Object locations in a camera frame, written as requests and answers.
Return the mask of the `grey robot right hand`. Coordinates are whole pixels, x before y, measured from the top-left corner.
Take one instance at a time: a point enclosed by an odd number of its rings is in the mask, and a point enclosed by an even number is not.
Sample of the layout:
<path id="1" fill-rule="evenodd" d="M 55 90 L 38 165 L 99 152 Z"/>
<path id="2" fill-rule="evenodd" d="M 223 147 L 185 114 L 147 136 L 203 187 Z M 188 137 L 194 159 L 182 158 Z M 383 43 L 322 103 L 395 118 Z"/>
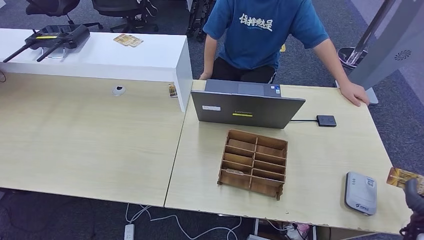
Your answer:
<path id="1" fill-rule="evenodd" d="M 418 180 L 409 179 L 404 187 L 405 201 L 409 209 L 419 217 L 424 216 L 424 198 L 418 193 Z"/>

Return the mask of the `person's left hand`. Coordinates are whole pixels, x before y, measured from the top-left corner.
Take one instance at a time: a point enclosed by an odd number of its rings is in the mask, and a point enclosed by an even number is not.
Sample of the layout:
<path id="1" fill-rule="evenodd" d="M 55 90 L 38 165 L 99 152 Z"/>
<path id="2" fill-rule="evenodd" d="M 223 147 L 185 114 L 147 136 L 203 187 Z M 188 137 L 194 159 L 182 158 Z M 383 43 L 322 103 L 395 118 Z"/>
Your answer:
<path id="1" fill-rule="evenodd" d="M 341 94 L 355 106 L 360 107 L 362 103 L 367 106 L 370 104 L 369 97 L 362 86 L 352 83 L 349 80 L 341 81 L 338 85 Z"/>

